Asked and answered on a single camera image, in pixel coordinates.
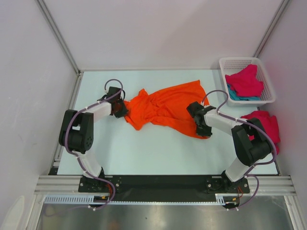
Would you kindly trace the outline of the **white plastic basket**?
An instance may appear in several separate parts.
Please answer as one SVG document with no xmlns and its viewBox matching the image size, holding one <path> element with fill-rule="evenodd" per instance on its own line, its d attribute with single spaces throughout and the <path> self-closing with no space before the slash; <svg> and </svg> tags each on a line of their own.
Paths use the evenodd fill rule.
<svg viewBox="0 0 307 230">
<path fill-rule="evenodd" d="M 228 105 L 263 106 L 276 100 L 271 79 L 256 57 L 224 57 L 219 60 Z"/>
</svg>

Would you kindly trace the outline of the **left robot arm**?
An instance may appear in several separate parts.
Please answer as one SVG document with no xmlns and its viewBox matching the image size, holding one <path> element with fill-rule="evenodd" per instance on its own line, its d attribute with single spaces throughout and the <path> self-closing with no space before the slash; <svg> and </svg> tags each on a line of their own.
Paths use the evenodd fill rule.
<svg viewBox="0 0 307 230">
<path fill-rule="evenodd" d="M 103 167 L 90 152 L 94 143 L 94 124 L 110 115 L 116 118 L 127 115 L 125 96 L 122 88 L 109 87 L 107 93 L 93 105 L 80 111 L 68 109 L 64 113 L 59 144 L 77 159 L 83 176 L 90 178 L 89 186 L 97 192 L 105 188 L 106 180 Z"/>
</svg>

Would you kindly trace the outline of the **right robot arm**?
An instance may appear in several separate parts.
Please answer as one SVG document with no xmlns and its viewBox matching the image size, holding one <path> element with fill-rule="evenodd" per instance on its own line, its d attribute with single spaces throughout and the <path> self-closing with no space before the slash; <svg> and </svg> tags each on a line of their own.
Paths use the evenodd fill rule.
<svg viewBox="0 0 307 230">
<path fill-rule="evenodd" d="M 267 155 L 272 154 L 274 161 L 277 149 L 274 142 L 265 132 L 261 121 L 257 118 L 249 120 L 238 119 L 225 115 L 218 108 L 198 102 L 193 102 L 187 107 L 189 115 L 196 124 L 196 135 L 203 138 L 212 136 L 212 128 L 216 128 L 233 139 L 236 158 L 228 169 L 224 170 L 218 183 L 218 190 L 233 193 L 247 177 L 247 173 Z"/>
</svg>

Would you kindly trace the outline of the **orange t shirt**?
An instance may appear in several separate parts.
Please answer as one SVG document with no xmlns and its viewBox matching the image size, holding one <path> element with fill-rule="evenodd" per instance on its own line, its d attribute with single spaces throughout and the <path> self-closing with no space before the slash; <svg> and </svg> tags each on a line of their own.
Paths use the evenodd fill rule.
<svg viewBox="0 0 307 230">
<path fill-rule="evenodd" d="M 124 102 L 128 109 L 124 118 L 137 131 L 145 124 L 152 123 L 202 139 L 203 137 L 196 134 L 196 124 L 187 107 L 193 102 L 201 102 L 205 95 L 200 80 L 164 88 L 151 94 L 141 89 L 137 96 Z"/>
</svg>

